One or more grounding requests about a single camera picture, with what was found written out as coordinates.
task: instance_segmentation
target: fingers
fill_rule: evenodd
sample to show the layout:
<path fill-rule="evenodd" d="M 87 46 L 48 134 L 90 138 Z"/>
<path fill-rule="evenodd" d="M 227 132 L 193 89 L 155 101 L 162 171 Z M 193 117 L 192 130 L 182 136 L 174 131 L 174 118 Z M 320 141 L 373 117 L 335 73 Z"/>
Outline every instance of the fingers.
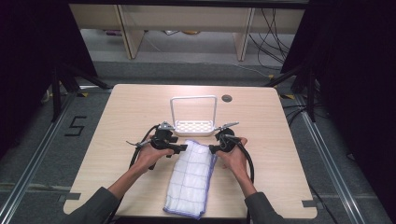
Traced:
<path fill-rule="evenodd" d="M 226 155 L 226 154 L 227 154 L 226 152 L 223 152 L 220 150 L 216 152 L 216 155 L 219 156 L 220 158 L 224 157 L 224 155 Z"/>
<path fill-rule="evenodd" d="M 159 150 L 159 151 L 161 151 L 163 156 L 173 155 L 175 153 L 174 150 L 169 149 L 169 148 L 168 149 Z"/>
<path fill-rule="evenodd" d="M 242 145 L 245 145 L 248 142 L 248 140 L 244 137 L 240 137 L 239 140 L 241 141 Z"/>

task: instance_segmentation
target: cable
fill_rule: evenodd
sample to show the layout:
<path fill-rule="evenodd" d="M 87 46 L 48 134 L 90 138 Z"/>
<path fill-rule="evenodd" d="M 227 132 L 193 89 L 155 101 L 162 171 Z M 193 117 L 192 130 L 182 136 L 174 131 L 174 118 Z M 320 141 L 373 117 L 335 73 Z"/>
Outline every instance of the cable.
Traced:
<path fill-rule="evenodd" d="M 259 45 L 256 40 L 253 38 L 253 36 L 249 35 L 249 37 L 251 38 L 251 40 L 253 41 L 253 43 L 256 45 L 256 47 L 259 49 L 259 53 L 260 51 L 264 52 L 265 54 L 267 54 L 268 56 L 270 56 L 271 58 L 275 59 L 277 62 L 279 63 L 283 63 L 283 60 L 276 57 L 275 54 L 271 53 L 270 51 L 268 51 L 267 49 L 264 49 L 262 47 L 263 42 Z"/>
<path fill-rule="evenodd" d="M 148 132 L 146 133 L 146 135 L 143 137 L 142 141 L 140 141 L 140 142 L 144 142 L 144 141 L 149 137 L 149 134 L 152 132 L 152 130 L 157 129 L 159 126 L 160 126 L 159 124 L 152 126 L 152 127 L 148 130 Z M 137 155 L 138 155 L 139 152 L 140 152 L 140 149 L 141 149 L 141 147 L 136 147 L 136 149 L 134 150 L 134 155 L 132 156 L 131 162 L 130 162 L 130 164 L 129 164 L 129 168 L 131 168 L 132 165 L 134 165 L 134 162 L 136 161 L 136 158 L 137 158 Z M 119 210 L 119 207 L 120 207 L 120 205 L 121 205 L 122 199 L 123 199 L 123 197 L 120 198 L 119 204 L 118 204 L 117 207 L 113 210 L 113 212 L 111 212 L 110 216 L 109 216 L 108 219 L 107 219 L 107 224 L 109 224 L 109 223 L 115 221 L 115 220 L 113 220 L 113 218 L 114 218 L 114 216 L 116 215 L 117 210 Z"/>
<path fill-rule="evenodd" d="M 308 106 L 308 105 L 285 105 L 282 106 L 282 108 L 286 109 L 286 108 L 292 108 L 292 107 L 301 107 L 301 106 Z M 315 103 L 314 106 L 324 106 L 321 103 Z"/>
<path fill-rule="evenodd" d="M 319 196 L 319 194 L 317 193 L 317 191 L 312 187 L 312 185 L 311 185 L 309 182 L 308 182 L 308 186 L 309 186 L 309 188 L 312 189 L 312 191 L 314 191 L 315 195 L 317 195 L 319 201 L 323 204 L 323 207 L 326 209 L 327 213 L 329 213 L 330 217 L 332 218 L 332 221 L 333 221 L 335 224 L 338 224 L 338 221 L 337 221 L 337 219 L 335 219 L 335 216 L 332 214 L 332 212 L 330 211 L 330 209 L 327 207 L 326 203 L 323 202 L 323 200 L 321 199 L 321 197 Z"/>
<path fill-rule="evenodd" d="M 146 37 L 146 36 L 144 35 L 143 38 L 145 38 L 145 39 L 148 41 L 148 43 L 149 43 L 152 47 L 154 47 L 156 50 L 158 50 L 159 52 L 163 52 L 161 49 L 157 48 L 157 47 L 150 41 L 150 39 L 149 39 L 148 37 Z M 169 62 L 173 62 L 173 63 L 189 63 L 189 62 L 178 61 L 178 60 L 170 60 L 170 59 L 165 59 L 165 60 L 167 60 L 167 61 L 169 61 Z M 256 72 L 256 73 L 258 73 L 258 74 L 260 74 L 260 75 L 262 75 L 262 76 L 264 76 L 264 77 L 268 77 L 267 75 L 265 75 L 265 74 L 259 72 L 259 71 L 256 70 L 256 69 L 246 68 L 246 67 L 244 67 L 244 66 L 242 66 L 242 65 L 239 65 L 239 64 L 236 64 L 236 63 L 209 63 L 209 62 L 198 62 L 198 63 L 192 63 L 192 64 L 199 64 L 199 63 L 207 63 L 207 64 L 228 64 L 228 65 L 233 65 L 233 66 L 236 66 L 236 67 L 239 67 L 239 68 L 248 70 L 248 71 Z M 268 68 L 268 69 L 280 70 L 280 68 L 268 67 L 268 66 L 264 66 L 264 65 L 262 65 L 262 66 L 265 67 L 265 68 Z"/>
<path fill-rule="evenodd" d="M 261 36 L 260 34 L 259 34 L 259 36 L 262 38 L 262 41 L 265 42 L 269 47 L 271 47 L 271 48 L 273 48 L 273 49 L 278 49 L 278 50 L 280 51 L 280 54 L 282 55 L 283 59 L 285 60 L 285 59 L 286 59 L 285 53 L 288 53 L 288 52 L 285 51 L 285 50 L 283 50 L 282 47 L 281 47 L 280 45 L 282 45 L 282 46 L 285 47 L 286 49 L 290 49 L 290 48 L 288 48 L 285 44 L 283 44 L 283 42 L 282 42 L 282 41 L 279 39 L 279 37 L 277 36 L 277 28 L 276 28 L 276 9 L 273 8 L 272 10 L 273 10 L 273 19 L 272 19 L 271 24 L 270 24 L 269 21 L 267 20 L 266 16 L 265 16 L 264 10 L 263 10 L 263 8 L 262 8 L 262 16 L 264 17 L 265 22 L 267 23 L 268 32 L 267 32 L 267 35 L 265 36 L 265 38 L 262 38 L 262 36 Z M 272 34 L 272 36 L 273 36 L 275 42 L 277 43 L 277 48 L 274 47 L 274 46 L 272 46 L 272 45 L 270 45 L 270 44 L 268 44 L 268 43 L 265 41 L 266 38 L 267 38 L 267 36 L 268 36 L 270 33 Z"/>
<path fill-rule="evenodd" d="M 291 126 L 291 124 L 293 123 L 294 119 L 301 114 L 303 111 L 305 111 L 307 109 L 307 106 L 305 106 L 304 108 L 298 109 L 295 112 L 295 114 L 291 117 L 291 119 L 288 121 L 289 127 Z"/>
<path fill-rule="evenodd" d="M 254 166 L 253 166 L 253 161 L 250 157 L 250 155 L 248 154 L 248 151 L 245 149 L 244 145 L 242 145 L 241 141 L 235 141 L 232 138 L 228 138 L 230 141 L 232 141 L 234 144 L 236 144 L 241 151 L 244 153 L 245 157 L 247 158 L 247 162 L 248 162 L 248 166 L 250 168 L 250 180 L 251 183 L 254 184 Z M 247 224 L 250 224 L 250 213 L 247 210 Z"/>
<path fill-rule="evenodd" d="M 268 67 L 268 66 L 262 64 L 262 61 L 260 61 L 260 50 L 257 52 L 257 61 L 258 61 L 259 64 L 260 64 L 262 67 L 264 67 L 264 68 L 269 68 L 269 69 L 274 69 L 274 70 L 280 70 L 280 68 L 271 68 L 271 67 Z"/>
<path fill-rule="evenodd" d="M 291 111 L 289 114 L 286 115 L 286 118 L 288 118 L 290 115 L 292 115 L 292 114 L 294 114 L 294 113 L 296 113 L 296 112 L 298 112 L 300 110 L 301 110 L 301 108 Z"/>

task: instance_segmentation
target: textured towel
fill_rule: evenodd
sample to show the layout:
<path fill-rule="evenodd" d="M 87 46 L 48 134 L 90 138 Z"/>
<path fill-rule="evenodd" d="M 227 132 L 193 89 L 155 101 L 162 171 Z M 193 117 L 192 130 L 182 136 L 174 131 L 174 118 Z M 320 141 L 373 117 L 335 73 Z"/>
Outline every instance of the textured towel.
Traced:
<path fill-rule="evenodd" d="M 217 157 L 208 146 L 187 140 L 186 151 L 180 152 L 169 182 L 163 211 L 201 218 L 206 210 L 210 177 Z"/>

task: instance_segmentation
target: human hand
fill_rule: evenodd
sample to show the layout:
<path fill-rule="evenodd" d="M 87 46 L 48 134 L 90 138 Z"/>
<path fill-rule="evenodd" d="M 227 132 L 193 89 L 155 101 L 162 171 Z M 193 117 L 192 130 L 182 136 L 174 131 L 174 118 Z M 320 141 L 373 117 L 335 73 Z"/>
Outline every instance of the human hand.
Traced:
<path fill-rule="evenodd" d="M 244 137 L 239 138 L 244 146 L 248 140 Z M 238 146 L 235 146 L 230 152 L 217 151 L 216 155 L 222 158 L 224 166 L 229 168 L 235 177 L 247 175 L 247 158 Z"/>
<path fill-rule="evenodd" d="M 172 149 L 167 148 L 159 150 L 154 148 L 151 144 L 145 144 L 142 148 L 140 148 L 139 155 L 136 159 L 136 162 L 134 163 L 134 167 L 138 167 L 142 175 L 161 157 L 173 154 L 174 150 Z"/>
<path fill-rule="evenodd" d="M 243 146 L 248 141 L 244 137 L 239 139 Z M 235 146 L 231 152 L 217 151 L 216 155 L 221 157 L 225 167 L 228 167 L 233 172 L 245 197 L 257 192 L 248 176 L 247 158 L 239 146 Z"/>

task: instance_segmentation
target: wooden table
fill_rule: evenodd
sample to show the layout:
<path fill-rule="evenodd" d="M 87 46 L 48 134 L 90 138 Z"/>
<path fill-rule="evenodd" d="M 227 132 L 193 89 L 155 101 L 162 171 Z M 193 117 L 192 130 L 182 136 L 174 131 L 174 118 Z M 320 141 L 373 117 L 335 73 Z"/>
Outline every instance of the wooden table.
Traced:
<path fill-rule="evenodd" d="M 230 103 L 221 96 L 233 97 Z M 276 90 L 256 87 L 117 85 L 93 135 L 79 169 L 71 193 L 80 193 L 79 200 L 67 200 L 64 211 L 69 214 L 84 204 L 100 187 L 107 188 L 128 168 L 134 147 L 126 141 L 138 142 L 153 125 L 165 120 L 172 123 L 170 99 L 175 96 L 216 95 L 216 126 L 232 121 L 240 123 L 232 129 L 244 136 L 247 151 L 253 159 L 255 186 L 263 191 L 275 210 L 285 218 L 314 218 L 316 207 L 304 207 L 312 195 L 305 179 Z M 196 113 L 207 108 L 197 106 Z M 215 145 L 210 137 L 194 138 L 202 144 Z M 179 138 L 178 144 L 185 138 Z M 178 158 L 160 159 L 123 198 L 118 216 L 171 217 L 163 211 L 173 167 Z M 222 169 L 218 159 L 211 178 L 206 213 L 203 217 L 246 217 L 244 196 L 232 173 Z"/>

